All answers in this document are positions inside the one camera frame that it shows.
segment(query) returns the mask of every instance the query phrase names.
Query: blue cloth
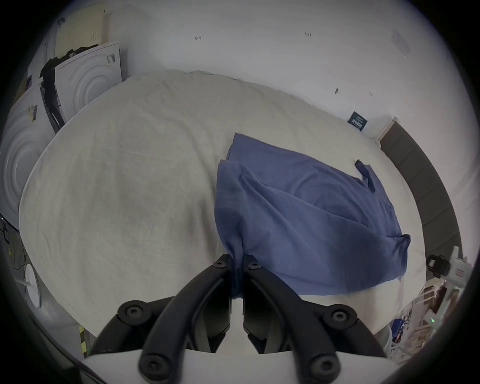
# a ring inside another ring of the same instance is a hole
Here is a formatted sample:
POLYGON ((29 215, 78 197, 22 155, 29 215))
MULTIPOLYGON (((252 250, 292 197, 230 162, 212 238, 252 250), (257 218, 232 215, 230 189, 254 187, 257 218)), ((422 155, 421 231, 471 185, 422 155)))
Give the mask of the blue cloth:
POLYGON ((299 295, 345 294, 405 273, 410 236, 372 168, 357 179, 235 134, 218 165, 215 221, 233 258, 233 295, 251 254, 299 295))

